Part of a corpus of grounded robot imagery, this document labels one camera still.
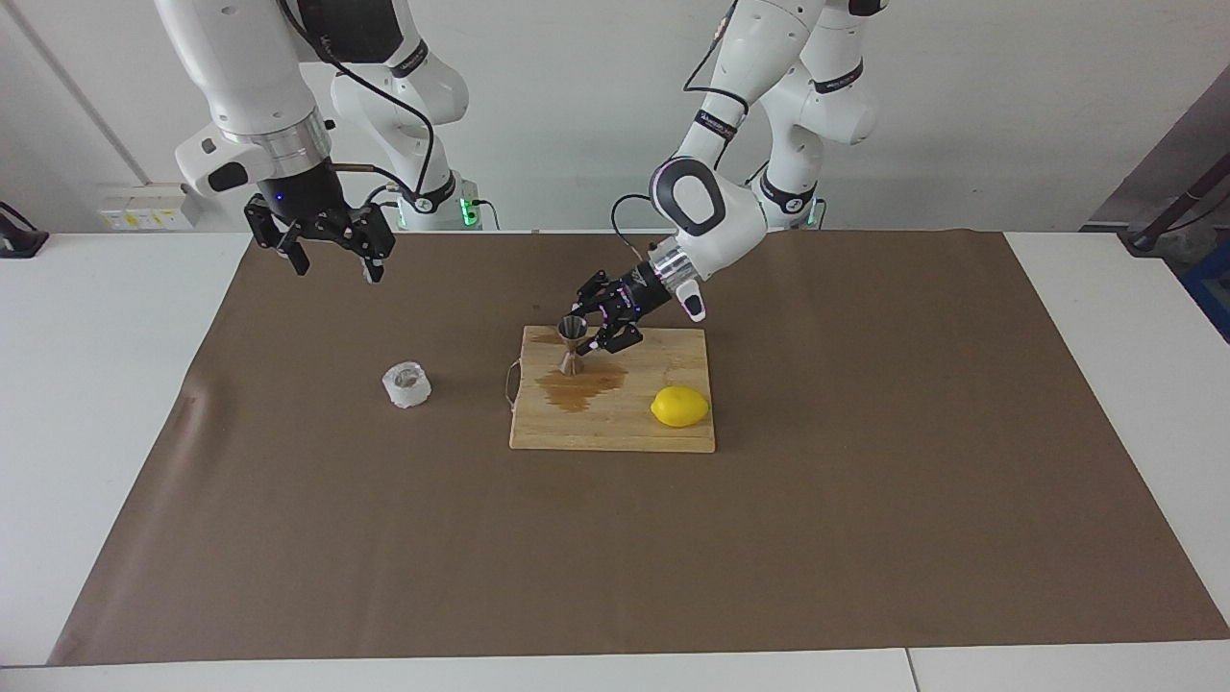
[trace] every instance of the brown paper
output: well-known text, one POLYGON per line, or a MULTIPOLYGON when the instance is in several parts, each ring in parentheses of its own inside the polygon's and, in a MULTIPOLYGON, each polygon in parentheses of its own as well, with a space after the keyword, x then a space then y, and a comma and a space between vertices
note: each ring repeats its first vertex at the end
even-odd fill
POLYGON ((244 258, 52 663, 1230 637, 1000 235, 715 277, 701 457, 508 449, 522 326, 617 240, 411 235, 375 286, 310 251, 244 258))

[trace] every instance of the wire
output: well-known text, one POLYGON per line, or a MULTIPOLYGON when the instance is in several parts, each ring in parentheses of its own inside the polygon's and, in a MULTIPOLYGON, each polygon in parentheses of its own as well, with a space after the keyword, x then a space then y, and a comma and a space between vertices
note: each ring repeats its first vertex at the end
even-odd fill
POLYGON ((731 9, 727 10, 726 11, 726 16, 722 17, 722 23, 718 25, 717 33, 713 34, 713 42, 708 44, 708 50, 705 53, 705 58, 701 59, 700 64, 696 65, 696 69, 692 70, 691 76, 689 76, 688 81, 684 82, 684 92, 685 93, 695 93, 695 92, 717 93, 718 96, 726 96, 727 98, 732 98, 736 102, 738 102, 739 106, 743 107, 743 117, 745 118, 752 112, 752 106, 748 103, 747 98, 739 96, 738 93, 733 93, 731 91, 726 91, 724 88, 715 88, 712 86, 694 86, 692 85, 692 82, 696 81, 696 76, 700 75, 700 71, 702 69, 705 69, 705 65, 708 63, 708 59, 713 57, 713 52, 717 50, 718 44, 722 43, 722 38, 726 36, 726 29, 727 29, 727 27, 731 26, 731 18, 734 17, 734 10, 738 6, 739 6, 739 0, 734 0, 734 2, 731 2, 731 9))
POLYGON ((756 172, 752 173, 752 177, 743 181, 743 184, 752 184, 752 181, 755 179, 758 175, 765 172, 765 168, 768 167, 769 167, 769 161, 765 161, 764 163, 760 165, 759 168, 756 168, 756 172))
POLYGON ((496 219, 496 230, 503 230, 502 227, 499 227, 499 209, 497 209, 496 205, 487 199, 474 200, 475 206, 482 206, 483 204, 491 206, 491 215, 496 219))
MULTIPOLYGON (((371 163, 333 163, 333 170, 336 170, 337 172, 374 172, 376 175, 383 175, 384 177, 387 177, 389 179, 396 182, 397 187, 402 189, 410 189, 410 186, 406 184, 405 179, 401 179, 396 175, 381 168, 380 166, 374 166, 371 163)), ((379 194, 383 189, 387 188, 389 186, 386 184, 384 187, 371 191, 371 194, 368 197, 365 204, 370 204, 376 198, 375 197, 376 194, 379 194)))
POLYGON ((824 209, 820 211, 820 220, 815 222, 815 230, 824 230, 824 216, 829 215, 829 200, 817 198, 815 203, 824 204, 824 209))
POLYGON ((626 235, 624 235, 624 231, 619 229, 619 222, 615 220, 615 213, 619 211, 620 204, 627 202, 629 199, 645 199, 651 204, 653 203, 653 199, 648 194, 625 194, 619 199, 616 199, 615 203, 611 205, 611 227, 615 229, 615 235, 617 235, 619 238, 624 241, 624 245, 627 245, 629 248, 632 250, 637 259, 641 259, 643 262, 645 256, 642 256, 641 251, 636 248, 636 245, 632 245, 632 241, 629 240, 626 235))
POLYGON ((12 218, 15 218, 15 219, 20 220, 21 222, 28 225, 30 230, 34 230, 34 231, 38 230, 37 227, 34 227, 34 224, 30 222, 30 219, 27 219, 26 216, 23 216, 21 214, 21 211, 18 211, 17 209, 14 209, 12 206, 10 206, 7 202, 0 202, 0 208, 2 208, 4 210, 9 211, 9 214, 11 214, 12 218))
POLYGON ((368 194, 368 198, 363 200, 363 205, 367 206, 368 204, 375 202, 376 197, 379 197, 381 192, 397 192, 397 191, 399 188, 395 188, 392 184, 381 184, 380 187, 373 189, 370 194, 368 194))
MULTIPOLYGON (((358 82, 360 86, 363 86, 368 91, 375 93, 376 96, 384 98, 385 101, 389 101, 394 106, 397 106, 400 108, 405 108, 411 114, 413 114, 418 119, 423 120, 423 125, 427 127, 427 156, 423 159, 423 167, 422 167, 422 170, 418 171, 418 184, 413 188, 413 192, 410 193, 412 197, 419 197, 419 195, 422 195, 423 194, 423 182, 427 179, 427 167, 428 167, 428 163, 432 160, 432 154, 435 151, 435 125, 432 124, 432 120, 427 116, 424 116, 423 112, 419 111, 418 108, 416 108, 416 107, 411 106, 410 103, 402 101, 401 98, 397 98, 396 96, 386 92, 385 90, 383 90, 379 86, 371 84, 370 81, 363 79, 362 76, 354 74, 353 70, 351 70, 349 68, 347 68, 346 65, 343 65, 342 61, 338 60, 337 57, 333 55, 333 50, 330 48, 330 43, 331 42, 330 42, 328 37, 327 36, 321 36, 321 37, 319 37, 319 39, 314 39, 311 37, 311 34, 308 33, 308 28, 304 25, 299 23, 299 20, 295 18, 294 14, 290 11, 290 6, 287 4, 287 0, 278 0, 278 7, 282 9, 282 16, 284 16, 287 18, 287 21, 290 23, 292 28, 295 29, 295 33, 298 33, 299 37, 303 38, 305 42, 308 42, 308 45, 310 45, 311 49, 316 52, 316 55, 321 60, 323 60, 328 65, 332 65, 333 68, 337 69, 337 71, 339 71, 339 73, 344 74, 346 76, 351 77, 352 80, 354 80, 355 82, 358 82)), ((401 188, 403 191, 408 192, 411 189, 411 187, 408 184, 403 183, 403 182, 399 181, 399 184, 401 184, 401 188)))
POLYGON ((1225 204, 1226 199, 1230 199, 1230 191, 1226 191, 1226 193, 1223 194, 1220 199, 1218 199, 1218 203, 1213 204, 1212 206, 1209 206, 1209 209, 1207 211, 1204 211, 1203 214, 1196 216, 1194 219, 1192 219, 1192 220, 1189 220, 1189 221, 1187 221, 1187 222, 1184 222, 1182 225, 1176 225, 1173 227, 1167 227, 1162 232, 1171 232, 1171 231, 1175 231, 1175 230, 1182 230, 1182 229, 1184 229, 1184 227, 1187 227, 1189 225, 1193 225, 1193 224, 1197 224, 1199 221, 1203 221, 1204 219, 1212 216, 1213 211, 1216 211, 1219 208, 1221 208, 1221 204, 1225 204))

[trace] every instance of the green light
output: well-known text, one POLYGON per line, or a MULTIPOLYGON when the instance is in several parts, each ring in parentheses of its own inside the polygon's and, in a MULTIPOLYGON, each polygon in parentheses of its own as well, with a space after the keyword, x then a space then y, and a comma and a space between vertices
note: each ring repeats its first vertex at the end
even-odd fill
POLYGON ((478 211, 475 209, 474 203, 466 198, 461 198, 461 220, 466 225, 474 225, 478 222, 478 211))

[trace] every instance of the robotic hand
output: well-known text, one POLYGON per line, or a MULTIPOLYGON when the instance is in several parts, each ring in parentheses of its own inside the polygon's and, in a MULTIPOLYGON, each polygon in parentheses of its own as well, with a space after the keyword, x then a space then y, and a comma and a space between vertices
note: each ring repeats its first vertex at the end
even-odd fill
POLYGON ((373 283, 396 242, 373 194, 351 206, 338 172, 376 172, 401 193, 403 225, 477 225, 459 200, 477 188, 449 168, 434 124, 460 119, 469 92, 432 54, 406 0, 156 0, 159 14, 213 122, 176 150, 188 184, 203 195, 256 183, 245 206, 257 243, 308 272, 300 238, 359 254, 373 283), (328 130, 299 71, 325 61, 338 112, 385 147, 396 173, 335 163, 328 130), (363 80, 367 85, 360 85, 363 80), (274 220, 287 227, 279 229, 274 220))
POLYGON ((710 52, 721 43, 708 95, 680 145, 649 183, 658 211, 679 231, 617 280, 598 272, 577 291, 571 315, 598 312, 603 324, 578 355, 638 343, 641 317, 678 299, 694 321, 707 310, 700 281, 739 261, 774 227, 808 215, 823 139, 857 144, 876 124, 862 88, 862 25, 888 0, 736 0, 710 52), (716 172, 748 116, 763 102, 774 150, 755 191, 716 172))

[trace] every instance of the electrical outlet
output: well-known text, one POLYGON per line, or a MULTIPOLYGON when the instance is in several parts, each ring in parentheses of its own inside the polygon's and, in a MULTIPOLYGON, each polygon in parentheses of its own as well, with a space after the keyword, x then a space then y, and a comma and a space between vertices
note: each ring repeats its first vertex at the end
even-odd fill
POLYGON ((154 214, 154 209, 150 208, 150 202, 157 198, 134 198, 128 203, 128 218, 137 220, 138 230, 162 230, 162 219, 154 214))
POLYGON ((128 213, 128 205, 132 200, 130 197, 103 199, 98 213, 102 215, 102 220, 107 224, 107 227, 111 230, 140 230, 140 221, 137 220, 137 216, 128 213))
POLYGON ((202 208, 178 187, 157 184, 133 188, 107 198, 98 213, 112 230, 192 230, 200 219, 202 208), (150 192, 161 192, 161 195, 145 194, 150 192))
POLYGON ((192 230, 200 219, 200 205, 192 197, 159 197, 154 199, 154 215, 166 230, 192 230))

